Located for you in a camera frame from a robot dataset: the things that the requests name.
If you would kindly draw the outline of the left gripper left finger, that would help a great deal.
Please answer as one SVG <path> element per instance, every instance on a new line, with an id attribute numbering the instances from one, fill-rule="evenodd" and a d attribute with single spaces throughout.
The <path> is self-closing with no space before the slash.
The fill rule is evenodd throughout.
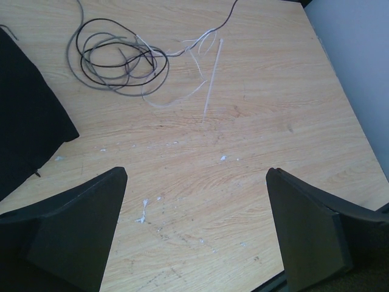
<path id="1" fill-rule="evenodd" d="M 114 167 L 1 214 L 1 291 L 99 291 L 126 183 Z"/>

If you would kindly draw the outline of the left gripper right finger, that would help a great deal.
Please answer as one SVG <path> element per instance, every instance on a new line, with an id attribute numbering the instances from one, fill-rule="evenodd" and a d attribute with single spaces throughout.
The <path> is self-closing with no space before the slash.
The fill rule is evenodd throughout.
<path id="1" fill-rule="evenodd" d="M 269 291 L 388 290 L 388 206 L 369 210 L 282 169 L 266 184 L 284 267 Z"/>

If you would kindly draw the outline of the white zip tie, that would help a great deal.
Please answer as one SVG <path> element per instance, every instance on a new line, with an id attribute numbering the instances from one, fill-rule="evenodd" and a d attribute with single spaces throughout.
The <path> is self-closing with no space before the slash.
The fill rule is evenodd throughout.
<path id="1" fill-rule="evenodd" d="M 218 65 L 218 61 L 219 61 L 219 57 L 220 57 L 220 54 L 221 54 L 221 50 L 222 50 L 223 44 L 224 44 L 224 40 L 221 38 L 219 40 L 218 51 L 217 51 L 217 54 L 216 54 L 216 58 L 215 58 L 215 62 L 214 62 L 214 65 L 213 65 L 213 70 L 212 70 L 212 74 L 211 74 L 211 78 L 210 78 L 210 82 L 209 82 L 209 86 L 208 86 L 207 96 L 206 96 L 206 100 L 205 100 L 205 104 L 204 104 L 204 110 L 203 110 L 203 115 L 202 115 L 202 123 L 204 123 L 206 115 L 207 115 L 208 104 L 209 104 L 209 101 L 210 101 L 210 96 L 211 96 L 211 93 L 212 93 L 212 87 L 213 87 L 213 83 L 214 83 L 214 80 L 215 80 L 217 65 Z"/>

